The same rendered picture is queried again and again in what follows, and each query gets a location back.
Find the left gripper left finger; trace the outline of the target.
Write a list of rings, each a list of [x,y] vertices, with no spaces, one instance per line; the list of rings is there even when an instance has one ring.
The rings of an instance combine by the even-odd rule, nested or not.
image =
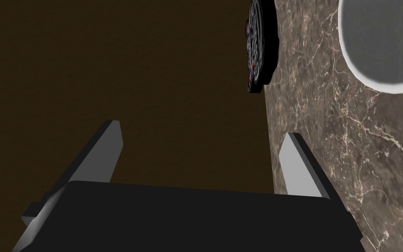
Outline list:
[[[60,176],[69,181],[110,182],[123,148],[118,120],[106,120]]]

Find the white round bowl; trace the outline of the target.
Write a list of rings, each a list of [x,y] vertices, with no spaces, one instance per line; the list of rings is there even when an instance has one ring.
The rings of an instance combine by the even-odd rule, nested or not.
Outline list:
[[[403,94],[403,0],[339,0],[346,64],[365,86]]]

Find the black round dartboard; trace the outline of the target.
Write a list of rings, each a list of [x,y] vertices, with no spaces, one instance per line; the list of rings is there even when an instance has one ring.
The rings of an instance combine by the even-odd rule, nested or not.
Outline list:
[[[278,20],[274,0],[250,0],[246,20],[249,93],[261,93],[278,65]]]

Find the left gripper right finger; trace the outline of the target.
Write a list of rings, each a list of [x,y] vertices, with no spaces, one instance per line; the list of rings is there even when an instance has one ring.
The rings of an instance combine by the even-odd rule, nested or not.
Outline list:
[[[279,162],[289,195],[330,199],[318,175],[318,163],[299,133],[285,133]]]

